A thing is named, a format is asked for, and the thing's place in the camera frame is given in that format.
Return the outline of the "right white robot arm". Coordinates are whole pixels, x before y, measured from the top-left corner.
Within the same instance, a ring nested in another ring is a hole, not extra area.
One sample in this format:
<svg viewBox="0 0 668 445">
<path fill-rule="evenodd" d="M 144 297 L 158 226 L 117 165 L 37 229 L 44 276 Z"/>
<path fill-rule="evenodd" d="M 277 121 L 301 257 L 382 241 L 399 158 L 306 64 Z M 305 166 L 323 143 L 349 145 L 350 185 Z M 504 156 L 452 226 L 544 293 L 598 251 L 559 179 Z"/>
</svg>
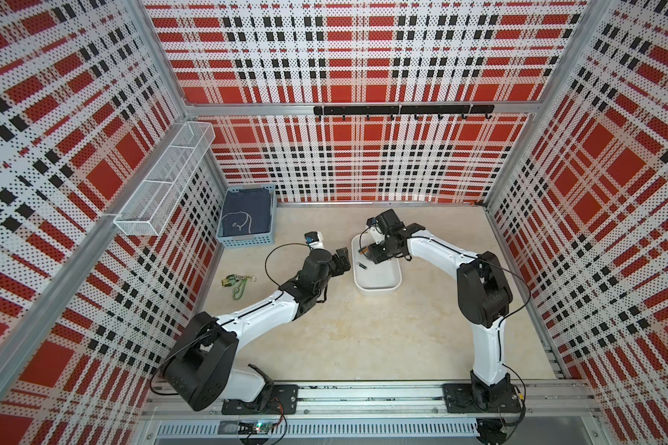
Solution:
<svg viewBox="0 0 668 445">
<path fill-rule="evenodd" d="M 504 334 L 513 295 L 497 256 L 456 247 L 420 224 L 404 225 L 385 215 L 367 221 L 373 242 L 359 252 L 375 264 L 417 258 L 456 279 L 458 308 L 471 325 L 474 360 L 471 404 L 491 409 L 511 389 L 505 367 Z"/>
</svg>

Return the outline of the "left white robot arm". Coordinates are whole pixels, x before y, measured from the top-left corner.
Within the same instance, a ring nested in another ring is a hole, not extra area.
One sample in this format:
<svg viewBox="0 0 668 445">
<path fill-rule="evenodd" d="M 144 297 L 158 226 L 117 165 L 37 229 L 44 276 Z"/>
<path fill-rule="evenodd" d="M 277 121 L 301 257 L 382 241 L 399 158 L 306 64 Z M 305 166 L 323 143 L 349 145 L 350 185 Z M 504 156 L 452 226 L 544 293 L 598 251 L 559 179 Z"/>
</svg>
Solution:
<svg viewBox="0 0 668 445">
<path fill-rule="evenodd" d="M 274 381 L 255 365 L 238 367 L 237 356 L 252 341 L 324 303 L 330 279 L 351 268 L 348 248 L 313 248 L 302 269 L 264 300 L 219 317 L 205 311 L 194 315 L 155 375 L 195 412 L 225 399 L 254 413 L 282 413 Z"/>
</svg>

